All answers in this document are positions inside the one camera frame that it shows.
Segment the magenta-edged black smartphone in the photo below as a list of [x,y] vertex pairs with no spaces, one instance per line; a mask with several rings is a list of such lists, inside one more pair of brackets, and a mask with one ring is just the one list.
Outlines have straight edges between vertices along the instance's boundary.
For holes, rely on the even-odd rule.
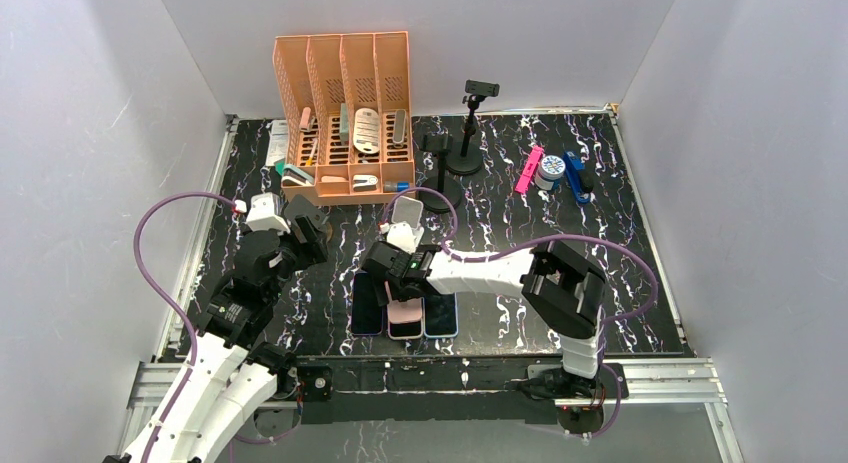
[[376,336],[385,326],[385,289],[372,276],[359,271],[353,279],[350,331],[354,336]]

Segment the blue-edged smartphone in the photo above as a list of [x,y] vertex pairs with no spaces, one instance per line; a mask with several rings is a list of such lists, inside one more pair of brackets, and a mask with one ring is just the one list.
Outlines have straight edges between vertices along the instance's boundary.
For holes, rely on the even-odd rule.
[[423,327],[426,338],[456,337],[459,330],[456,295],[426,296],[423,304]]

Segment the black round-base phone stand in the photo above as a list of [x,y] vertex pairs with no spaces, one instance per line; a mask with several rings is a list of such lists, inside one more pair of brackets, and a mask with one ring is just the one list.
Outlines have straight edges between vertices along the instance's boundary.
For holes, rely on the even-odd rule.
[[436,174],[419,185],[418,199],[426,210],[436,214],[456,210],[463,198],[461,185],[447,171],[447,157],[453,145],[454,140],[449,134],[426,134],[420,145],[422,152],[435,157]]

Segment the black tall phone stand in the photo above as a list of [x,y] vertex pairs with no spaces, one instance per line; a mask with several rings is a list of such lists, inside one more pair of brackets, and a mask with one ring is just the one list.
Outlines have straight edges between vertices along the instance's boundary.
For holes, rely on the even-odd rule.
[[478,146],[471,144],[471,139],[477,132],[476,111],[487,98],[494,98],[499,95],[500,85],[467,80],[464,92],[462,102],[468,108],[468,115],[463,127],[462,143],[458,149],[452,150],[447,157],[447,170],[458,176],[472,175],[483,166],[482,151]]

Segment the pink-cased tall smartphone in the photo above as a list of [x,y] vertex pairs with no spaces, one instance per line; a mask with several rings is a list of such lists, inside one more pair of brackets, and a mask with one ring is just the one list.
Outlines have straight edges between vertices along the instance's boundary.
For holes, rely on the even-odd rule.
[[423,320],[418,318],[409,322],[389,321],[387,335],[391,340],[413,340],[422,338],[424,334]]

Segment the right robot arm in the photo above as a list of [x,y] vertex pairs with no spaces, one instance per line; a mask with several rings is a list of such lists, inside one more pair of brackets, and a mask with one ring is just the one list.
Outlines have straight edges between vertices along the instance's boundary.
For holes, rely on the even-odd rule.
[[602,270],[562,241],[529,243],[511,253],[413,252],[374,243],[361,269],[397,301],[430,295],[492,294],[522,299],[560,337],[565,388],[590,396],[603,382],[599,363]]

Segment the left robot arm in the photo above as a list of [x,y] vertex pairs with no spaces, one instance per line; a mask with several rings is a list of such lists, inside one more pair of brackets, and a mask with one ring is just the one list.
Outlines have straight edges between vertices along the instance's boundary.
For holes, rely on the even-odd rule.
[[327,216],[301,195],[216,199],[246,217],[233,267],[186,325],[191,350],[162,402],[108,462],[213,462],[262,403],[302,386],[293,355],[257,340],[291,277],[327,261]]

